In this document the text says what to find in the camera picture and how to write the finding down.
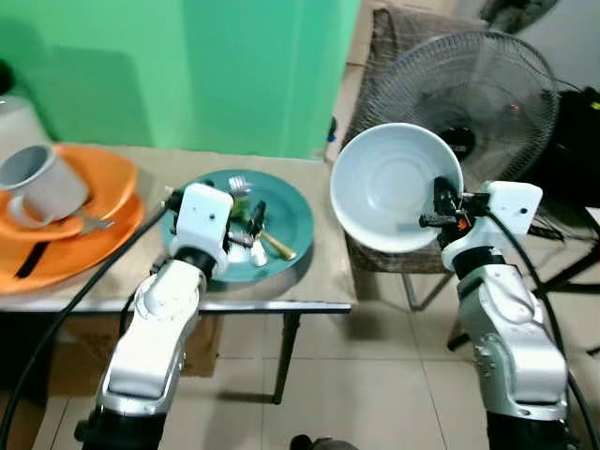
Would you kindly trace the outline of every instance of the electric fan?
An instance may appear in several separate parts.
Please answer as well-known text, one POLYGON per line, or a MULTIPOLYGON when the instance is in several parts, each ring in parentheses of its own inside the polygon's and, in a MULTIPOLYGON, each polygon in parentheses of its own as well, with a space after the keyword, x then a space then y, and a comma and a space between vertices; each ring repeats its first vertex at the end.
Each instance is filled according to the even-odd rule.
POLYGON ((486 180, 518 179, 543 152, 558 112, 544 57, 499 32, 434 38, 374 84, 352 131, 389 122, 433 131, 455 152, 471 191, 486 180))

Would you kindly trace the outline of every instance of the green backdrop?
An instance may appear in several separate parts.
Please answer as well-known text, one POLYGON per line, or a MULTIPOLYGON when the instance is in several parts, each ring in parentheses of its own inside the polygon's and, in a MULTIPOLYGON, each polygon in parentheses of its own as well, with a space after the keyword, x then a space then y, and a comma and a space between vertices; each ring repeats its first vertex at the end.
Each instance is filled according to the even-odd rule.
POLYGON ((0 58, 61 141, 310 158, 360 0, 3 0, 0 58))

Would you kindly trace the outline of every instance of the white mug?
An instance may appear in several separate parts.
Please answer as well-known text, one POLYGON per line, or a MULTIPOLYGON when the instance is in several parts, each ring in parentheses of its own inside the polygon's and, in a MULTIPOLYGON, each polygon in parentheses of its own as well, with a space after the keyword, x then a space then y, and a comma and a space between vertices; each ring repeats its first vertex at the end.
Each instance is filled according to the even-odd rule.
POLYGON ((0 164, 0 190, 12 197, 10 214, 28 228, 44 227, 70 216, 89 194, 81 177, 47 145, 26 147, 5 159, 0 164), (25 204, 41 220, 27 214, 25 204))

